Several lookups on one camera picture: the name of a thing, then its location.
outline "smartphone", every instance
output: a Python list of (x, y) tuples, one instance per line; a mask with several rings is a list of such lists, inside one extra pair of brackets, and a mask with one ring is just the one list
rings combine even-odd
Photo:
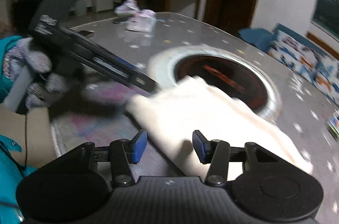
[(86, 30), (81, 30), (77, 32), (80, 35), (83, 35), (84, 37), (92, 37), (94, 36), (94, 31), (86, 31)]

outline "gloved hand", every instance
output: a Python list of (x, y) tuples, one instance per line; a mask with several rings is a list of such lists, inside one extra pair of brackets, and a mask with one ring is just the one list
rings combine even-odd
[(52, 105), (83, 80), (83, 66), (79, 62), (48, 53), (32, 38), (18, 40), (4, 54), (2, 73), (14, 81), (25, 64), (40, 74), (39, 81), (28, 89), (25, 101), (28, 109)]

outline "round black pad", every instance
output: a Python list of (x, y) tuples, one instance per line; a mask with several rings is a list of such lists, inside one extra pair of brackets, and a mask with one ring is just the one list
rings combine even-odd
[(319, 182), (303, 171), (243, 173), (233, 181), (232, 192), (237, 204), (248, 214), (279, 223), (314, 217), (323, 199)]
[(93, 174), (32, 174), (17, 188), (17, 202), (25, 218), (66, 222), (84, 218), (105, 201), (105, 180)]
[(267, 103), (263, 82), (245, 66), (225, 58), (197, 55), (182, 59), (174, 70), (175, 79), (199, 76), (230, 97), (243, 101), (255, 113)]

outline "black cable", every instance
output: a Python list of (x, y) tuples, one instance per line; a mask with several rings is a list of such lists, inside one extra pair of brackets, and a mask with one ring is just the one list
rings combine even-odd
[(20, 210), (18, 205), (12, 204), (12, 203), (6, 203), (6, 202), (0, 201), (0, 206), (4, 206), (4, 207), (7, 207), (7, 208), (15, 208), (15, 209)]
[(24, 166), (24, 170), (26, 170), (26, 167), (27, 167), (27, 157), (28, 157), (28, 153), (27, 153), (27, 114), (25, 114), (25, 166)]

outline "round table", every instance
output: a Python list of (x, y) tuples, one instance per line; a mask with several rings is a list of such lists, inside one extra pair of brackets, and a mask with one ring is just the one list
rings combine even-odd
[[(326, 122), (337, 109), (312, 84), (274, 58), (213, 26), (175, 13), (157, 13), (152, 33), (127, 31), (115, 18), (83, 24), (73, 29), (93, 30), (92, 41), (136, 66), (147, 74), (151, 56), (178, 46), (205, 45), (227, 50), (251, 62), (266, 73), (277, 87), (282, 108), (276, 125), (294, 142), (314, 166), (313, 176), (322, 184), (324, 200), (316, 216), (320, 223), (339, 222), (339, 144), (327, 131)], [(131, 139), (138, 124), (124, 111), (125, 101), (140, 89), (124, 87), (96, 75), (81, 92), (72, 92), (50, 108), (52, 130), (60, 154), (83, 142), (109, 145), (120, 138)], [(135, 179), (140, 175), (183, 175), (152, 143), (148, 143), (138, 165), (131, 166)], [(110, 179), (109, 163), (98, 171)]]

